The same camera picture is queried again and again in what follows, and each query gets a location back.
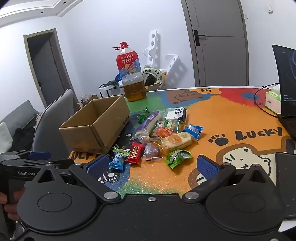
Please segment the small green candy packet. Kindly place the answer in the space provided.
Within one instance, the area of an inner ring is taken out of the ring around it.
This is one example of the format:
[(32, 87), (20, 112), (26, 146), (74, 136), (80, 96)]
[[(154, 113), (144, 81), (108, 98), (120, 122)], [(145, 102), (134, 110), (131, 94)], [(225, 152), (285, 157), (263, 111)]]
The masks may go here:
[(151, 112), (149, 111), (149, 109), (146, 107), (145, 109), (143, 109), (138, 115), (137, 115), (137, 120), (138, 123), (141, 124), (143, 123), (146, 118), (151, 114)]

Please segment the green transparent snack packet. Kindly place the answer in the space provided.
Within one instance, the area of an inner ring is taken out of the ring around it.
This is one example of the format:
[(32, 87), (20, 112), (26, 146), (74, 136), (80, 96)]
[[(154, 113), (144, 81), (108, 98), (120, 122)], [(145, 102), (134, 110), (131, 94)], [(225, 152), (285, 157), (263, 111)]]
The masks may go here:
[(181, 120), (162, 120), (159, 124), (174, 133), (180, 133), (185, 126), (185, 123)]

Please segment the purple long snack packet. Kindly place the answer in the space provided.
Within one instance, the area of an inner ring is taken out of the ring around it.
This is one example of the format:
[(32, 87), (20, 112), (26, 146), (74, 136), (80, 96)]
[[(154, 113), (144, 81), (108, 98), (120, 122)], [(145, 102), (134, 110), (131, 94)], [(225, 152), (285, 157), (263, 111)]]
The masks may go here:
[(153, 111), (147, 119), (140, 124), (140, 126), (136, 129), (135, 131), (135, 137), (136, 138), (141, 138), (143, 136), (148, 136), (154, 125), (156, 124), (157, 121), (159, 121), (162, 117), (162, 112), (160, 110)]

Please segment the grey sofa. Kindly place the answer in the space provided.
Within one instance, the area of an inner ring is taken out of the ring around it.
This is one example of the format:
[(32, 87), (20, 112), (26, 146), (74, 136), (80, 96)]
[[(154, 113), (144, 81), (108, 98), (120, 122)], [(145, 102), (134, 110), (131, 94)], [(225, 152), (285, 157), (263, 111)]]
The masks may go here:
[(1, 120), (12, 137), (12, 146), (8, 152), (29, 151), (32, 148), (38, 115), (39, 112), (27, 100)]

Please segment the blue candy packet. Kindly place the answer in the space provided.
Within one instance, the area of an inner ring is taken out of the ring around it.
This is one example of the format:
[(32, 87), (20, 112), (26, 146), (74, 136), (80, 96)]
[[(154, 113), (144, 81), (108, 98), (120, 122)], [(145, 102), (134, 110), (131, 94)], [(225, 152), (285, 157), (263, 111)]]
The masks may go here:
[(130, 156), (130, 152), (113, 147), (114, 158), (109, 162), (109, 169), (124, 170), (124, 162)]

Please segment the clear purple snack packet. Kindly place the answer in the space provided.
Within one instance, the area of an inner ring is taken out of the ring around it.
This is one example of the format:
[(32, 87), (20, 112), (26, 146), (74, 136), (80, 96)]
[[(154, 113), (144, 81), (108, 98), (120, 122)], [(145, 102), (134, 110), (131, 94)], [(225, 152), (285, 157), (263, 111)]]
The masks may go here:
[(153, 143), (146, 143), (144, 148), (144, 154), (140, 158), (141, 161), (154, 162), (160, 161), (163, 157), (161, 156), (160, 150)]

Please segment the tissue box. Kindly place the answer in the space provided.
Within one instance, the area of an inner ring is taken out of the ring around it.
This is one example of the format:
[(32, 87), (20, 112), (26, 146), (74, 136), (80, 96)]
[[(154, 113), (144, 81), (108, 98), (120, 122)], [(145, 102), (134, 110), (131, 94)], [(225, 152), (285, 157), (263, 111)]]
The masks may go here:
[(280, 85), (277, 84), (265, 94), (265, 107), (275, 114), (281, 114)]

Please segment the white perforated rack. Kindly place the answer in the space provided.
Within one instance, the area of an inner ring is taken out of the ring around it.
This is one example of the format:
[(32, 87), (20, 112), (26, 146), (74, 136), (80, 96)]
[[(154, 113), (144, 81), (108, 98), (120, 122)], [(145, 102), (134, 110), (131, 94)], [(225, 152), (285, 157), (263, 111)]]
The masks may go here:
[(157, 30), (150, 31), (148, 47), (144, 49), (143, 54), (147, 58), (147, 65), (160, 70), (166, 77), (168, 77), (179, 58), (177, 54), (167, 54), (164, 60), (162, 59), (161, 37)]

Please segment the yellow biscuit packet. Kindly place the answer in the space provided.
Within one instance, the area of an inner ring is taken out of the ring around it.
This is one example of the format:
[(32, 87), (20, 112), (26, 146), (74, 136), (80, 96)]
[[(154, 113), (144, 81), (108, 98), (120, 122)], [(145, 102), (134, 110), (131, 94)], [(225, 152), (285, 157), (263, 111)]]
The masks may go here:
[(177, 149), (184, 149), (194, 142), (194, 138), (188, 132), (180, 132), (161, 138), (154, 142), (154, 145), (160, 148), (163, 153), (170, 153)]

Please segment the black shoe rack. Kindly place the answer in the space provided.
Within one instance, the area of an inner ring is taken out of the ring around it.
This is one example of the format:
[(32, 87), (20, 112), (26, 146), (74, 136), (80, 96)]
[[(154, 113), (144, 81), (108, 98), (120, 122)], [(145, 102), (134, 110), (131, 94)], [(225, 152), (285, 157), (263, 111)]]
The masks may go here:
[(100, 85), (98, 90), (98, 97), (105, 98), (116, 95), (122, 95), (124, 93), (125, 92), (123, 89), (122, 81), (120, 80), (119, 82), (116, 82), (115, 80), (111, 80), (106, 84)]

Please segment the blue wafer packet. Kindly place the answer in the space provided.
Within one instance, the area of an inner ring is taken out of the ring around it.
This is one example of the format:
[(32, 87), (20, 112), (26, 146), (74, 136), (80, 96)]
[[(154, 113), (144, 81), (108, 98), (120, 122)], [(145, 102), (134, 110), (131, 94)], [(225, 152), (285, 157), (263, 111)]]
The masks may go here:
[(192, 123), (190, 123), (188, 125), (185, 125), (183, 131), (189, 133), (194, 138), (194, 140), (197, 141), (200, 138), (203, 129), (203, 126), (195, 126)]

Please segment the laptop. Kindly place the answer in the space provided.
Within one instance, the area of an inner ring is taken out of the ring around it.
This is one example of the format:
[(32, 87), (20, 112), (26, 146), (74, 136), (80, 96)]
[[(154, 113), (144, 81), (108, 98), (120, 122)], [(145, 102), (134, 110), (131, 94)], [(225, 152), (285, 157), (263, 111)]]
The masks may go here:
[(295, 140), (296, 126), (296, 53), (294, 49), (272, 45), (280, 83), (281, 113), (277, 115), (290, 137)]

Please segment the red snack packet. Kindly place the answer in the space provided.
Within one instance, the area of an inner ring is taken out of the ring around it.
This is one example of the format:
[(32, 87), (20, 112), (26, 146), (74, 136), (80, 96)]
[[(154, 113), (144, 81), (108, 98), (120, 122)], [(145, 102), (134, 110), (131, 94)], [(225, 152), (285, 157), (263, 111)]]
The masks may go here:
[(133, 164), (139, 164), (140, 158), (144, 152), (144, 145), (140, 143), (133, 142), (132, 149), (130, 151), (129, 157), (126, 159), (127, 162)]

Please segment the black white snack packet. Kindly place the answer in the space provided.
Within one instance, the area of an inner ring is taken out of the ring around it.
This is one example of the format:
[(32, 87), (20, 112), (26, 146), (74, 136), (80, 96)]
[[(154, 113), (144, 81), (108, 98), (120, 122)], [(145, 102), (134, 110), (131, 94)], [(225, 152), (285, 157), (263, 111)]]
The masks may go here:
[(186, 122), (186, 117), (187, 109), (185, 107), (167, 108), (163, 115), (163, 121), (179, 120), (182, 122)]

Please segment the orange snack packet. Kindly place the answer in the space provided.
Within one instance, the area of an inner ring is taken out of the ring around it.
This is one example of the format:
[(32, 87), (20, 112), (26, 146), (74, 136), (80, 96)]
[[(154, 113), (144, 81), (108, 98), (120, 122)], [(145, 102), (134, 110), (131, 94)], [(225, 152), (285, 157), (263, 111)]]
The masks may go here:
[(166, 138), (174, 134), (175, 133), (172, 130), (165, 126), (158, 126), (154, 130), (154, 135), (159, 136), (160, 138)]

